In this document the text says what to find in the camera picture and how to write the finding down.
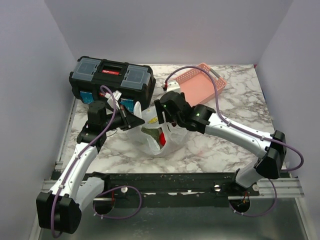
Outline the red fake apple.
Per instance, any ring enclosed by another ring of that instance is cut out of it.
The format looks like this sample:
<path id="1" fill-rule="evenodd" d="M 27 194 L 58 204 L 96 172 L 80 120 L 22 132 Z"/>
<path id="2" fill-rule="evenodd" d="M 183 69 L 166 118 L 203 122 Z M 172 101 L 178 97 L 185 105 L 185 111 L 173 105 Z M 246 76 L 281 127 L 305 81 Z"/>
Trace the red fake apple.
<path id="1" fill-rule="evenodd" d="M 166 138 L 163 132 L 159 134 L 159 143 L 161 146 L 164 146 L 166 144 Z"/>

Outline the white plastic bag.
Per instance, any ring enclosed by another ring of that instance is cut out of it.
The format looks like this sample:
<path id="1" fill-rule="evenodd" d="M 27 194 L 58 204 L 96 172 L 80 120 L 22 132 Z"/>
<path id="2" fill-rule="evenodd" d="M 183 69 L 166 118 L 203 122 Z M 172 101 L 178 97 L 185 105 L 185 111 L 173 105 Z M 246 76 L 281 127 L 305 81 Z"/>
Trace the white plastic bag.
<path id="1" fill-rule="evenodd" d="M 160 124 L 155 106 L 142 110 L 137 102 L 133 114 L 145 121 L 143 125 L 127 131 L 127 137 L 141 152 L 154 156 L 165 157 L 182 148 L 189 139 L 189 132 L 170 123 Z"/>

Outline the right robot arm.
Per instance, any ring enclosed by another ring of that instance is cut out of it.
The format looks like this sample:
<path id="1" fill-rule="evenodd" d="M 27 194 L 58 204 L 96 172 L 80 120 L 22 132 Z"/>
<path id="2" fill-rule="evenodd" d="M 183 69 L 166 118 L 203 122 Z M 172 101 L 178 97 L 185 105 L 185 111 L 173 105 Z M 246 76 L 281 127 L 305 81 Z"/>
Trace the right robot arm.
<path id="1" fill-rule="evenodd" d="M 165 93 L 160 99 L 155 100 L 154 105 L 159 123 L 177 124 L 190 132 L 222 138 L 257 157 L 256 161 L 235 172 L 230 183 L 230 191 L 234 195 L 243 195 L 260 179 L 276 180 L 280 177 L 287 153 L 283 132 L 257 131 L 229 120 L 209 106 L 190 106 L 183 93 L 174 91 Z"/>

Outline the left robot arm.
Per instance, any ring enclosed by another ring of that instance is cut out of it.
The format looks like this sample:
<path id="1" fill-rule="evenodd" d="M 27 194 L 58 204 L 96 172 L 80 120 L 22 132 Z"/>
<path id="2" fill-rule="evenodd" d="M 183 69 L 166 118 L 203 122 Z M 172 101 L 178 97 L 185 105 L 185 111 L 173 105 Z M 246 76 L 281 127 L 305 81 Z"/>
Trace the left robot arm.
<path id="1" fill-rule="evenodd" d="M 91 176 L 82 183 L 87 169 L 98 156 L 111 130 L 130 130 L 144 124 L 140 116 L 129 112 L 123 105 L 107 114 L 103 101 L 89 104 L 87 121 L 77 137 L 77 144 L 66 168 L 48 190 L 36 198 L 39 226 L 50 229 L 54 238 L 62 233 L 73 234 L 82 218 L 83 210 L 96 196 L 107 197 L 111 185 L 104 179 Z"/>

